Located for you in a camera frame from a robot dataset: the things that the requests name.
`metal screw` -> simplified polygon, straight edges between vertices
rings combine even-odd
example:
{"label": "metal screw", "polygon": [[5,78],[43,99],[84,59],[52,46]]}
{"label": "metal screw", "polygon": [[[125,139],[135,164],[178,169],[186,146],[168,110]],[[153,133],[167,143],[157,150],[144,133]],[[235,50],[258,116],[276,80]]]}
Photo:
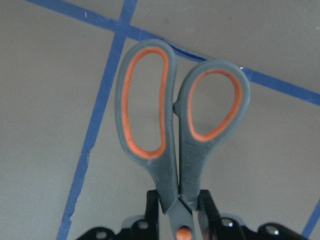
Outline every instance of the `metal screw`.
{"label": "metal screw", "polygon": [[108,234],[105,231],[97,231],[95,234],[95,238],[98,240],[107,239]]}
{"label": "metal screw", "polygon": [[149,228],[149,224],[148,224],[148,222],[142,220],[142,221],[138,222],[138,227],[142,230],[145,230],[145,229]]}
{"label": "metal screw", "polygon": [[229,228],[234,226],[234,223],[229,218],[222,218],[221,223],[223,226],[229,227]]}
{"label": "metal screw", "polygon": [[280,234],[279,230],[275,226],[272,226],[272,225],[265,226],[265,230],[268,234],[271,234],[271,235],[279,235]]}

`blue painter's tape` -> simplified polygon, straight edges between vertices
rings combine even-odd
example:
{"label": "blue painter's tape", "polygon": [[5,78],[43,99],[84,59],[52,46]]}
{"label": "blue painter's tape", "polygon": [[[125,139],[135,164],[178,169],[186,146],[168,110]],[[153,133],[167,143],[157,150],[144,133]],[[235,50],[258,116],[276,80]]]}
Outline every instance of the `blue painter's tape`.
{"label": "blue painter's tape", "polygon": [[310,91],[303,87],[263,74],[258,71],[254,71],[249,68],[243,67],[241,69],[245,73],[247,78],[253,83],[320,106],[320,94],[317,92]]}
{"label": "blue painter's tape", "polygon": [[[135,11],[136,1],[125,0],[120,15],[121,22],[129,25],[130,20]],[[85,175],[88,169],[88,158],[91,149],[96,143],[100,125],[104,116],[106,105],[108,102],[109,94],[112,88],[113,80],[116,75],[120,56],[125,44],[126,37],[121,32],[115,32],[109,57],[106,62],[103,77],[99,87],[99,91],[94,104],[93,112],[91,115],[90,123],[86,132],[84,143],[82,146],[81,156],[79,158],[73,182],[70,188],[67,203],[62,216],[62,222],[57,234],[57,240],[66,240],[71,227],[71,216],[75,211],[77,199],[81,193]]]}
{"label": "blue painter's tape", "polygon": [[302,235],[304,237],[309,238],[311,236],[311,233],[315,229],[317,223],[319,222],[319,219],[320,219],[320,199],[302,231]]}

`scissors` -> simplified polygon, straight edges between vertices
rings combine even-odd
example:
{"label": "scissors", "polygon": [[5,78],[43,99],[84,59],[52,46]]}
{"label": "scissors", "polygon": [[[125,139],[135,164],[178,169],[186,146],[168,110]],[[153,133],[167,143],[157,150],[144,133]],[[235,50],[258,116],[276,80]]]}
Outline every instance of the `scissors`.
{"label": "scissors", "polygon": [[[163,60],[159,94],[160,146],[141,148],[133,138],[128,111],[131,79],[140,59],[158,54]],[[126,154],[144,167],[154,180],[164,214],[168,214],[176,240],[195,240],[192,211],[198,209],[202,172],[214,148],[237,127],[250,102],[250,85],[240,68],[225,60],[207,60],[190,70],[173,101],[177,71],[174,50],[164,41],[145,40],[125,55],[115,90],[115,121]],[[206,76],[221,74],[233,85],[233,104],[226,117],[210,132],[200,134],[192,119],[193,94]],[[179,184],[173,131],[173,114],[179,118]]]}

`gray floor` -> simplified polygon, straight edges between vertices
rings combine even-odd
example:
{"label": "gray floor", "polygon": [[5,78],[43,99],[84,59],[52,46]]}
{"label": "gray floor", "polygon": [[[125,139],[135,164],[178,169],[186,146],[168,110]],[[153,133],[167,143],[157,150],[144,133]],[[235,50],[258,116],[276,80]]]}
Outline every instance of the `gray floor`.
{"label": "gray floor", "polygon": [[[123,4],[68,2],[114,19]],[[23,0],[1,1],[0,8],[1,238],[55,239],[114,33]],[[138,0],[131,24],[320,93],[319,12],[319,1]],[[127,39],[123,53],[135,43]],[[178,60],[175,97],[195,65]],[[157,63],[143,61],[132,88],[133,134],[147,148],[159,143]],[[200,84],[199,131],[222,118],[228,87]],[[320,197],[320,108],[255,83],[251,93],[243,122],[208,161],[202,188],[221,212],[241,216],[253,230],[272,221],[301,233]],[[120,146],[112,88],[68,239],[94,226],[119,231],[125,218],[144,212],[153,188]],[[166,216],[160,220],[161,239],[170,239]],[[320,239],[319,222],[310,239]]]}

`scissor blade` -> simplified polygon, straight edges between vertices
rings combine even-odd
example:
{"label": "scissor blade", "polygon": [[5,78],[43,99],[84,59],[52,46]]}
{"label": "scissor blade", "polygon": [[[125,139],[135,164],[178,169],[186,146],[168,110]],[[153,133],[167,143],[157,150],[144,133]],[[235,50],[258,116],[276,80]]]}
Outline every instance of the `scissor blade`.
{"label": "scissor blade", "polygon": [[177,200],[167,211],[175,240],[196,240],[192,212],[180,200]]}

